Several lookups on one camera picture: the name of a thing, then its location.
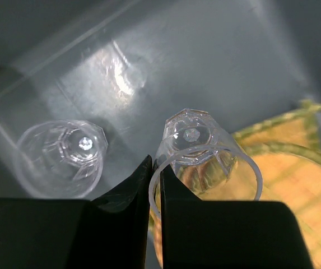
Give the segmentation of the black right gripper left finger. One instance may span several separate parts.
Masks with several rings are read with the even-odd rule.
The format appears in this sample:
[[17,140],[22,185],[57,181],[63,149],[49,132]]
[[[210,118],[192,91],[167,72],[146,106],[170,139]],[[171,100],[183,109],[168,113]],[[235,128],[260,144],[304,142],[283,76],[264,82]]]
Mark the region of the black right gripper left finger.
[[144,268],[152,158],[93,201],[0,198],[0,268]]

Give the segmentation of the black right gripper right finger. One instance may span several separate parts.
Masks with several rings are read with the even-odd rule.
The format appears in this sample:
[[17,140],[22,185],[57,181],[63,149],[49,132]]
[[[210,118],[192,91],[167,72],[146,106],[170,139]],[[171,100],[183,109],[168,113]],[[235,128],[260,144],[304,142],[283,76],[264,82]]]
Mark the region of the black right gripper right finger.
[[164,268],[312,268],[292,211],[273,201],[203,201],[161,172]]

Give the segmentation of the clear plastic cup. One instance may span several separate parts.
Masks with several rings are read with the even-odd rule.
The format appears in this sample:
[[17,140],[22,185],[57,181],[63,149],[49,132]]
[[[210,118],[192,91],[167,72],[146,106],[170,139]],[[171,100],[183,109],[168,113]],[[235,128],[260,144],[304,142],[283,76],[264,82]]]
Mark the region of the clear plastic cup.
[[166,168],[199,198],[222,187],[223,198],[234,200],[235,183],[249,187],[244,200],[259,200],[263,190],[258,165],[231,134],[201,110],[185,108],[165,121],[148,191],[150,212],[156,220],[161,219],[160,179]]
[[84,198],[101,178],[107,148],[104,130],[89,121],[37,124],[16,143],[16,179],[35,198]]

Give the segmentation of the round yellow bamboo tray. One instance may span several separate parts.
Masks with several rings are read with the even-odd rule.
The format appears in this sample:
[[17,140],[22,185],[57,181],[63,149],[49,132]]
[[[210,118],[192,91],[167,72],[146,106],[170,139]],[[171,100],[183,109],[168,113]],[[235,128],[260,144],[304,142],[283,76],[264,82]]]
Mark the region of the round yellow bamboo tray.
[[[280,201],[294,213],[315,268],[321,268],[321,152],[288,142],[246,145],[263,178],[261,200]],[[176,176],[203,200],[252,200],[256,179],[238,159],[229,176],[213,159],[179,168]]]

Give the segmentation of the rectangular bamboo mat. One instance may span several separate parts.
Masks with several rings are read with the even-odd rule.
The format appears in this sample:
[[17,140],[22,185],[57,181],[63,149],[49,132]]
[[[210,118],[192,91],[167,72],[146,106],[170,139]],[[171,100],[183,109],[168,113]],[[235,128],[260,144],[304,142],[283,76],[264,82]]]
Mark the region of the rectangular bamboo mat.
[[321,103],[304,99],[298,108],[245,127],[232,136],[243,150],[246,145],[276,141],[294,143],[321,152],[317,120],[320,112]]

